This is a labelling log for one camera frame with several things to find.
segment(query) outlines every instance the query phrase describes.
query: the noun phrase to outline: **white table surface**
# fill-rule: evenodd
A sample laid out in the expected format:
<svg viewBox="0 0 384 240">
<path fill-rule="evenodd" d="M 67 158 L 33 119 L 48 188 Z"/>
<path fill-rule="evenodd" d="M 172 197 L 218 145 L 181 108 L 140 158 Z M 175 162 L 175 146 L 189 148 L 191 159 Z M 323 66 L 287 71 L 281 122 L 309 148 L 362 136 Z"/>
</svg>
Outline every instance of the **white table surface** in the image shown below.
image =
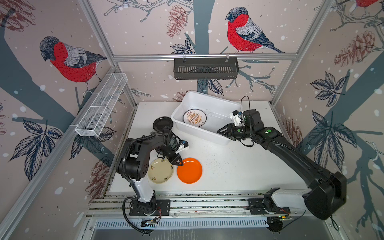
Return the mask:
<svg viewBox="0 0 384 240">
<path fill-rule="evenodd" d="M 140 103 L 129 132 L 129 138 L 150 135 L 153 122 L 162 116 L 170 117 L 178 102 Z M 248 102 L 243 103 L 243 111 Z M 251 109 L 260 112 L 265 127 L 280 130 L 267 101 L 251 101 Z M 189 149 L 180 152 L 183 159 L 193 157 L 203 166 L 201 178 L 193 184 L 185 184 L 177 177 L 177 166 L 172 177 L 165 183 L 149 181 L 157 194 L 218 194 L 259 192 L 274 187 L 282 189 L 306 189 L 304 181 L 288 165 L 271 152 L 255 144 L 245 147 L 238 141 L 220 146 L 201 138 L 179 131 L 172 131 L 189 143 Z M 151 152 L 150 163 L 157 159 L 155 150 Z M 115 174 L 110 193 L 133 192 L 129 182 Z"/>
</svg>

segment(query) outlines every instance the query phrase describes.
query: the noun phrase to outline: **wall shelf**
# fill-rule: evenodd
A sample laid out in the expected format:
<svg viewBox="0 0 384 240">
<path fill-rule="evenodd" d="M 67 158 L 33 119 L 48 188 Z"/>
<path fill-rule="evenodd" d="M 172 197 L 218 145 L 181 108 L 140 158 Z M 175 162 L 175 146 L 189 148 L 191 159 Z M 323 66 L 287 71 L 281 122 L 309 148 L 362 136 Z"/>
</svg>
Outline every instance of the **wall shelf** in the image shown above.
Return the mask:
<svg viewBox="0 0 384 240">
<path fill-rule="evenodd" d="M 100 135 L 127 80 L 125 73 L 112 73 L 109 76 L 75 129 L 80 136 L 98 137 Z"/>
</svg>

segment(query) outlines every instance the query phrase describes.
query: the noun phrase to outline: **cream plate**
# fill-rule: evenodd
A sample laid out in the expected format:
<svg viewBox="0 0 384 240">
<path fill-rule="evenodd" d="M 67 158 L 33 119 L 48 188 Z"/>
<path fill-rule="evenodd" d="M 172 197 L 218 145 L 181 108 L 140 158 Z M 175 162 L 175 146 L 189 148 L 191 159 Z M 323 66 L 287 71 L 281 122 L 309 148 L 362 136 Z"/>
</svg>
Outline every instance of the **cream plate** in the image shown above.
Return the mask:
<svg viewBox="0 0 384 240">
<path fill-rule="evenodd" d="M 154 160 L 148 169 L 148 178 L 154 183 L 163 183 L 168 181 L 173 174 L 173 165 L 168 159 L 158 158 Z"/>
<path fill-rule="evenodd" d="M 201 110 L 191 109 L 184 113 L 183 120 L 192 126 L 201 127 L 207 121 L 207 116 Z"/>
</svg>

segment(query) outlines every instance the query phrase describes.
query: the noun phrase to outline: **bird head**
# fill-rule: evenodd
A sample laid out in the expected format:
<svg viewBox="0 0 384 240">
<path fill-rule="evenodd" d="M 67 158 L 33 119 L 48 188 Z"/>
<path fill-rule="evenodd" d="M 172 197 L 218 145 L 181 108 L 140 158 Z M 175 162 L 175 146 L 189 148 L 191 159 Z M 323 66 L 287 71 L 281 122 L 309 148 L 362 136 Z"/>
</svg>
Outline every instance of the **bird head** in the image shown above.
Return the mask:
<svg viewBox="0 0 384 240">
<path fill-rule="evenodd" d="M 248 11 L 246 10 L 245 7 L 235 7 L 229 11 L 229 13 L 225 19 L 229 20 L 229 22 L 233 23 L 238 16 L 243 15 L 243 14 L 245 14 L 245 15 L 248 14 Z"/>
<path fill-rule="evenodd" d="M 45 37 L 41 41 L 40 51 L 41 51 L 41 56 L 43 57 L 44 61 L 46 61 L 48 59 L 51 61 L 56 60 L 55 52 L 53 51 L 53 47 L 59 42 L 60 41 L 53 36 Z"/>
</svg>

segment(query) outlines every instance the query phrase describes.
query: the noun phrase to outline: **white plate with orange design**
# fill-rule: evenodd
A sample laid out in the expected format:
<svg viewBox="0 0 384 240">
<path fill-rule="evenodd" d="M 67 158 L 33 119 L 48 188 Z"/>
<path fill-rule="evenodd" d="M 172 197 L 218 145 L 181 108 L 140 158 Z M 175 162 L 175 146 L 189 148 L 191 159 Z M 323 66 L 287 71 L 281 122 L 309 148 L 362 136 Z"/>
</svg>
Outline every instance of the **white plate with orange design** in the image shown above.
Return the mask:
<svg viewBox="0 0 384 240">
<path fill-rule="evenodd" d="M 207 121 L 207 115 L 198 109 L 191 109 L 184 113 L 183 120 L 195 127 L 201 127 Z"/>
</svg>

